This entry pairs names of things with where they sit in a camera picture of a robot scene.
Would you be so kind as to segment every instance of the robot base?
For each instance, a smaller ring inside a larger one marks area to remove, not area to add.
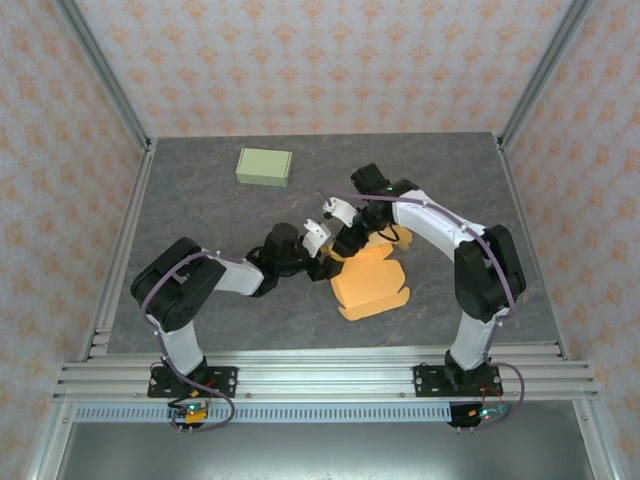
[[[495,397],[493,391],[502,395],[502,380],[498,367],[486,363],[464,372],[462,378],[453,372],[450,365],[427,365],[413,367],[413,386],[416,397]]]
[[[237,367],[206,367],[204,372],[204,380],[202,383],[211,383],[211,388],[224,393],[229,398],[236,396],[236,387],[238,385],[238,368]],[[151,379],[149,380],[149,389],[147,396],[149,398],[184,398],[188,397],[194,388],[191,385],[182,383],[173,374],[171,369],[165,365],[158,365],[151,369]],[[200,392],[203,397],[208,397],[206,392]]]

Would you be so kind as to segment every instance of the cardboard box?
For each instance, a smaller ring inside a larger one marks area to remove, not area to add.
[[[291,169],[291,152],[243,148],[236,169],[240,183],[286,187]]]

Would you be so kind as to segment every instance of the metal frame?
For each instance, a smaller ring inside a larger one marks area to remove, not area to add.
[[[573,38],[573,35],[582,24],[582,19],[586,15],[592,3],[593,0],[574,0],[569,6],[567,14],[562,20],[558,31],[542,56],[538,67],[522,94],[522,97],[520,97],[516,108],[507,121],[504,131],[498,137],[501,150],[506,150],[509,145],[513,143],[513,140],[520,131],[524,120],[533,109],[540,93],[544,89],[549,78],[551,78],[556,65],[569,46],[569,42]]]
[[[416,400],[412,367],[423,362],[442,365],[446,350],[443,346],[229,352],[209,353],[207,361],[240,369],[237,402],[406,402]],[[526,401],[598,396],[591,365],[562,360],[557,345],[496,346],[491,354],[495,361],[512,363],[522,372]],[[153,354],[118,354],[65,364],[54,401],[154,401],[146,392],[149,365],[158,360]],[[507,368],[501,374],[507,398],[518,398],[516,375]]]
[[[89,63],[98,75],[98,78],[100,78],[116,110],[122,117],[127,130],[140,147],[146,147],[149,143],[149,137],[145,133],[142,123],[140,123],[127,95],[124,93],[124,90],[111,69],[107,57],[98,45],[93,33],[91,33],[91,29],[75,0],[55,0],[55,3],[58,5],[60,13],[80,43]]]
[[[243,410],[273,411],[335,409],[431,408],[457,400],[418,399],[411,367],[422,362],[441,364],[447,347],[386,347],[367,349],[241,351],[210,353],[211,363],[240,368],[235,402]],[[71,426],[86,421],[78,409],[126,408],[140,422],[157,422],[144,412],[157,410],[162,399],[146,397],[153,354],[106,355],[101,351],[86,362],[65,364],[54,394],[53,409],[38,445],[29,479],[56,478],[62,466]],[[564,400],[573,403],[596,479],[623,479],[619,459],[606,429],[605,412],[589,362],[563,359],[558,345],[495,346],[495,361],[517,366],[526,382],[526,402]],[[501,371],[506,398],[515,400],[519,382],[508,369]],[[224,406],[216,403],[216,408]],[[256,421],[271,421],[269,416]],[[404,421],[394,414],[391,421]],[[432,421],[433,419],[414,419]]]
[[[85,335],[79,361],[85,361],[93,348],[102,348],[104,353],[107,351],[107,343],[115,319],[118,298],[127,268],[127,260],[131,253],[131,245],[136,233],[136,224],[142,208],[142,200],[149,173],[151,172],[157,143],[157,138],[151,139],[138,162],[136,179],[129,194],[127,208],[122,217],[118,239],[111,253],[110,266],[102,287],[102,295],[93,316],[93,328]]]
[[[152,361],[157,360],[157,355],[106,354],[156,141],[148,139],[75,0],[55,2],[78,38],[130,134],[145,150],[123,216],[118,241],[112,252],[111,267],[94,316],[94,328],[85,339],[80,361],[63,366],[51,412],[29,470],[28,478],[31,480],[57,477],[79,405],[115,402],[116,405],[127,405],[131,409],[157,409],[155,406],[164,402],[146,397],[148,367]],[[530,248],[530,231],[505,151],[522,127],[592,3],[593,0],[573,1],[505,130],[497,138],[500,159]],[[546,285],[537,261],[535,267]],[[512,363],[521,369],[527,387],[525,401],[571,401],[595,477],[623,479],[620,459],[612,447],[607,412],[593,378],[593,368],[588,362],[568,360],[564,330],[562,325],[557,326],[561,346],[495,346],[491,352],[493,358]],[[292,407],[319,405],[322,408],[323,404],[335,405],[336,402],[351,406],[371,405],[374,408],[379,405],[433,406],[453,400],[478,400],[415,397],[411,367],[422,362],[441,364],[445,350],[446,347],[288,350],[213,353],[208,358],[211,364],[240,367],[235,401],[245,409],[267,404]],[[501,375],[507,398],[517,398],[519,382],[515,375],[507,369],[503,369]]]

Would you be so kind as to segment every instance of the wire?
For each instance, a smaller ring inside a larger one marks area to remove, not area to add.
[[[163,360],[167,363],[167,365],[169,366],[169,368],[171,368],[171,370],[173,371],[174,375],[176,377],[178,377],[180,380],[182,380],[184,383],[191,385],[192,387],[203,391],[203,392],[207,392],[208,394],[214,396],[214,397],[218,397],[223,399],[224,401],[226,401],[229,404],[229,408],[231,409],[229,412],[229,415],[227,416],[227,418],[225,418],[224,420],[217,422],[217,423],[211,423],[211,424],[207,424],[207,425],[203,425],[202,427],[194,430],[195,432],[206,432],[209,430],[215,430],[217,428],[221,428],[224,427],[225,425],[227,425],[235,416],[236,414],[236,406],[233,403],[233,401],[224,393],[218,391],[218,390],[214,390],[210,387],[207,387],[206,385],[201,385],[197,382],[194,382],[193,380],[191,380],[189,377],[187,377],[186,375],[184,375],[182,372],[180,372],[180,370],[178,370],[178,368],[176,367],[176,365],[173,363],[173,360],[171,359],[171,357],[169,356],[169,352],[167,351],[167,347],[164,344],[164,340],[162,339],[162,335],[160,334],[160,327],[158,325],[156,325],[156,323],[154,323],[151,319],[149,319],[149,317],[147,317],[147,309],[149,308],[149,304],[151,303],[151,300],[153,299],[153,297],[158,293],[158,291],[162,288],[162,286],[167,283],[167,281],[178,271],[180,270],[182,267],[184,267],[185,265],[189,264],[190,262],[192,262],[193,260],[196,260],[198,258],[202,258],[205,256],[209,256],[211,255],[211,252],[209,251],[201,251],[201,252],[197,252],[194,253],[192,255],[189,255],[185,258],[183,258],[182,260],[180,260],[178,263],[176,263],[173,267],[171,267],[167,273],[165,273],[162,278],[160,278],[160,280],[158,281],[158,283],[156,283],[151,290],[149,291],[149,293],[147,294],[147,296],[145,297],[144,301],[142,302],[142,305],[140,306],[140,314],[142,315],[143,320],[145,321],[145,323],[147,323],[154,332],[154,335],[156,336],[157,340],[158,340],[158,346],[160,347],[160,351],[162,352],[162,356],[163,356]],[[175,415],[172,418],[172,426],[174,426],[174,428],[178,429],[176,423],[175,423]]]
[[[492,366],[492,367],[507,367],[507,368],[509,368],[509,369],[514,371],[514,373],[518,377],[518,380],[520,381],[520,398],[518,398],[518,401],[516,402],[514,407],[511,410],[509,410],[504,417],[499,418],[495,422],[491,422],[491,423],[488,423],[486,425],[478,425],[477,427],[474,427],[473,429],[471,429],[471,428],[463,428],[461,430],[476,431],[476,430],[487,430],[489,428],[496,427],[497,425],[500,425],[501,423],[504,423],[508,419],[513,417],[513,415],[520,409],[520,407],[522,406],[522,403],[524,402],[524,395],[525,395],[524,377],[522,376],[522,373],[520,373],[520,370],[518,370],[515,366],[513,366],[513,365],[511,365],[510,363],[507,363],[507,362],[495,362],[495,363],[491,363],[489,365]]]
[[[172,426],[172,427],[173,427],[173,429],[174,429],[174,430],[176,430],[178,433],[180,433],[180,432],[182,431],[183,427],[182,427],[181,425],[178,425],[178,424],[177,424],[177,422],[176,422],[176,418],[178,418],[178,415],[182,415],[182,414],[184,414],[184,413],[187,413],[187,411],[188,411],[188,408],[186,408],[186,407],[180,407],[180,408],[176,408],[176,409],[173,411],[173,413],[171,414],[171,426]],[[202,428],[205,428],[205,427],[196,428],[195,430],[194,430],[194,429],[191,429],[190,431],[191,431],[191,432],[194,432],[194,431],[195,431],[195,432],[199,432],[199,431],[201,431],[201,429],[202,429]]]
[[[419,205],[423,208],[429,208],[431,210],[434,210],[439,214],[441,214],[442,216],[446,217],[447,219],[451,220],[456,226],[463,228],[466,232],[468,232],[474,238],[474,240],[478,242],[482,250],[484,250],[485,254],[489,258],[489,261],[493,265],[496,271],[496,274],[498,275],[498,279],[500,280],[500,284],[502,285],[502,288],[504,290],[505,296],[507,297],[507,303],[509,304],[509,312],[507,313],[507,315],[503,316],[503,318],[511,317],[514,314],[516,309],[516,302],[515,302],[515,299],[513,298],[513,292],[509,287],[509,283],[507,282],[507,277],[504,273],[504,270],[502,270],[502,266],[500,265],[500,262],[498,262],[498,259],[496,258],[495,254],[491,250],[491,247],[489,247],[489,244],[481,237],[481,235],[478,232],[474,231],[472,228],[468,228],[465,225],[465,222],[462,221],[453,212],[449,211],[448,209],[444,208],[441,205],[438,205],[432,200],[425,201],[425,200],[416,199],[416,198],[389,197],[385,195],[361,195],[359,193],[343,192],[341,190],[334,189],[333,187],[326,187],[326,186],[320,186],[320,185],[317,185],[316,188],[320,191],[320,193],[325,198],[330,198],[329,193],[333,193],[334,195],[337,195],[337,196],[341,196],[344,198],[352,198],[356,200],[366,200],[366,201],[382,200],[385,202],[412,203],[414,205]],[[493,330],[491,331],[489,340],[487,341],[486,350],[484,352],[485,361],[489,357],[489,348],[491,347],[495,339],[497,326],[498,326],[498,323],[497,322],[494,323]]]
[[[484,250],[485,254],[489,258],[489,261],[493,265],[493,268],[495,269],[496,274],[498,275],[500,284],[502,285],[505,296],[507,297],[509,312],[503,318],[511,317],[514,314],[516,309],[516,304],[515,304],[516,302],[515,302],[515,299],[513,298],[513,292],[509,287],[509,283],[507,282],[507,277],[504,273],[504,270],[502,269],[500,262],[498,262],[498,259],[496,258],[495,254],[491,250],[491,247],[489,247],[489,244],[481,237],[481,235],[478,232],[474,231],[472,228],[468,228],[465,225],[465,223],[462,220],[460,220],[460,218],[458,218],[458,216],[452,213],[451,211],[447,210],[441,205],[438,205],[437,203],[434,203],[431,200],[425,202],[420,199],[407,198],[407,197],[387,197],[383,195],[361,195],[361,194],[354,194],[350,192],[343,192],[341,190],[336,190],[332,187],[324,187],[324,186],[316,186],[316,188],[318,189],[318,191],[320,191],[320,193],[326,199],[329,199],[330,198],[329,193],[332,193],[336,196],[341,196],[344,198],[352,198],[356,200],[366,200],[366,201],[382,200],[385,202],[413,203],[415,205],[420,205],[423,208],[430,208],[431,210],[434,210],[439,214],[443,215],[444,217],[448,218],[458,227],[465,229],[465,231],[468,232],[474,238],[474,240],[478,242],[480,247]],[[520,373],[520,371],[510,363],[506,363],[506,362],[489,363],[489,348],[493,344],[493,341],[495,339],[496,332],[497,332],[497,326],[499,325],[500,324],[498,324],[497,322],[494,323],[493,330],[491,331],[491,335],[489,336],[489,340],[487,341],[487,346],[484,352],[484,360],[490,366],[495,366],[495,367],[503,366],[515,372],[516,376],[518,377],[518,380],[520,381],[520,398],[518,399],[518,402],[516,403],[516,405],[511,410],[509,410],[509,412],[504,417],[496,420],[495,422],[491,422],[488,425],[479,425],[478,427],[475,427],[474,430],[486,430],[488,428],[493,428],[496,425],[504,423],[507,419],[513,417],[515,412],[520,409],[520,407],[522,406],[522,403],[524,402],[525,385],[524,385],[524,378],[522,377],[522,374]]]
[[[398,232],[396,232],[395,229],[393,228],[393,224],[389,225],[389,230],[391,230],[393,232],[393,235],[396,238],[388,237],[387,235],[382,233],[384,230],[378,230],[376,233],[378,235],[380,235],[382,238],[384,238],[385,240],[389,240],[391,243],[399,242],[400,241],[400,235],[398,235]]]
[[[500,403],[504,405],[504,400],[502,399],[502,395],[495,388],[487,387],[484,383],[481,383],[480,390],[482,390],[482,406],[483,407],[487,399],[487,391],[493,393],[496,397],[498,397],[498,400],[500,400]]]
[[[182,398],[176,398],[175,400],[171,400],[167,403],[167,407],[169,408],[182,408],[182,405],[178,405],[180,402],[184,402],[185,400],[193,399],[191,395],[186,395]]]
[[[159,365],[164,365],[164,363],[162,362],[153,362],[151,365],[149,365],[149,373],[151,373],[151,375],[153,375],[153,367],[159,366]]]

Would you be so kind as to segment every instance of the patterned wallpaper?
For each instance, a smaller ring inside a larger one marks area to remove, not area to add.
[[[499,133],[570,0],[80,0],[152,136]]]
[[[0,3],[0,69],[0,477],[22,480],[139,151],[51,0]]]
[[[640,3],[597,1],[509,152],[571,353],[640,478]]]

